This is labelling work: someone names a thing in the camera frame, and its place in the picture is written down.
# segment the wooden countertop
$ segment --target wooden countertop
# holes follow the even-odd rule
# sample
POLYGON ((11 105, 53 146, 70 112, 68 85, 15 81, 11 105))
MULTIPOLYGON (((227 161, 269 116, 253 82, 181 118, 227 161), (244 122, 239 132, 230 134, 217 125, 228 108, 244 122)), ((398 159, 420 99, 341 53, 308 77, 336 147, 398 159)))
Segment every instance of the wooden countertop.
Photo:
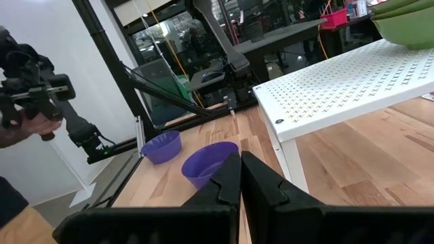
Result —
MULTIPOLYGON (((196 193, 195 187, 181 173, 183 163, 200 148, 215 142, 234 142, 240 151, 251 151, 283 175, 263 121, 258 107, 254 107, 235 117, 229 115, 183 131, 181 153, 161 165, 143 159, 113 207, 181 206, 196 193)), ((251 243, 243 206, 240 218, 239 243, 251 243)))

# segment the metal pole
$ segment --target metal pole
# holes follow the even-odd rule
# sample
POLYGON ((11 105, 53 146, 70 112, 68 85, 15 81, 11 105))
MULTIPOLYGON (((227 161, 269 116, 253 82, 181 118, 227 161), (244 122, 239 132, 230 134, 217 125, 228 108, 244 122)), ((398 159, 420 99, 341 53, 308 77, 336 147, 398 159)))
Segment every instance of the metal pole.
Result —
POLYGON ((233 32, 231 19, 228 17, 228 12, 226 11, 226 7, 224 6, 223 0, 217 0, 217 2, 220 6, 220 9, 222 10, 222 15, 223 15, 224 22, 226 23, 226 27, 229 30, 229 34, 232 39, 232 45, 236 45, 237 42, 235 41, 235 33, 233 32))
POLYGON ((147 140, 158 136, 158 131, 154 128, 151 119, 148 117, 139 97, 133 88, 128 87, 125 82, 129 79, 127 73, 123 69, 121 61, 116 54, 115 49, 110 43, 105 30, 103 29, 97 15, 95 14, 89 0, 72 0, 75 8, 79 12, 81 19, 86 25, 96 47, 101 53, 110 73, 112 74, 118 88, 121 90, 125 101, 130 107, 135 117, 140 116, 144 124, 144 134, 147 140))

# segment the white wall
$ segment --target white wall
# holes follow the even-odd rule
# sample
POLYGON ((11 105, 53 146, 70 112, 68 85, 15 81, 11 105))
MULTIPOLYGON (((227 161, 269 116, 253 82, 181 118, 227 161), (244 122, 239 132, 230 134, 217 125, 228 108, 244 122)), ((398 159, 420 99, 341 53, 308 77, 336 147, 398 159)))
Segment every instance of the white wall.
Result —
MULTIPOLYGON (((151 10, 157 9, 158 7, 161 7, 162 5, 165 5, 170 1, 171 0, 134 0, 134 3, 137 5, 140 13, 147 14, 151 10)), ((141 16, 137 12, 134 3, 132 1, 128 1, 122 5, 115 7, 117 17, 124 26, 137 20, 141 16)))
MULTIPOLYGON (((91 2, 119 58, 126 65, 135 67, 132 54, 102 0, 91 2)), ((70 77, 77 93, 71 104, 79 115, 97 125, 107 138, 115 142, 135 136, 133 114, 71 0, 0 0, 0 24, 11 32, 17 42, 28 43, 47 56, 55 65, 56 73, 66 73, 70 77)), ((68 161, 80 178, 90 183, 108 162, 88 165, 87 155, 69 140, 64 126, 51 142, 55 148, 40 139, 32 139, 0 152, 1 164, 4 160, 22 162, 8 163, 1 169, 10 174, 7 177, 13 179, 12 184, 30 202, 39 201, 44 198, 42 196, 46 199, 58 197, 59 192, 67 193, 77 188, 77 183, 71 187, 68 181, 71 173, 64 170, 64 163, 62 170, 52 168, 52 163, 61 159, 68 161), (32 148, 39 156, 29 161, 31 156, 26 153, 27 148, 32 148), (32 169, 33 165, 44 170, 34 178, 23 179, 23 172, 32 169), (47 184, 53 184, 58 189, 47 188, 47 184)))

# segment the white pegboard shelf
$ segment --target white pegboard shelf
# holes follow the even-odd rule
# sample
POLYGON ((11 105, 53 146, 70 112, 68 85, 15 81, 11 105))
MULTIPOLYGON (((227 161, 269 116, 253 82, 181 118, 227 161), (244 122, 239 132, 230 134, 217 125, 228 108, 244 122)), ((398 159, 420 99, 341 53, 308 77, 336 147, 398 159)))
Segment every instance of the white pegboard shelf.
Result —
POLYGON ((254 88, 280 142, 433 91, 434 49, 385 40, 254 88))

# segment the human hand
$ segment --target human hand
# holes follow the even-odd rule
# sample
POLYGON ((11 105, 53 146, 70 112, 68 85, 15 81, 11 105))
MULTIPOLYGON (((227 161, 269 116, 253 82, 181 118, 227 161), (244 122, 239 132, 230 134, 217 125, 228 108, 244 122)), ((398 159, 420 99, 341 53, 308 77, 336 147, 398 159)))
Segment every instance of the human hand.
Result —
POLYGON ((21 130, 29 134, 46 135, 59 129, 62 125, 61 121, 50 121, 41 113, 31 120, 27 119, 24 110, 21 110, 20 114, 22 117, 21 130))

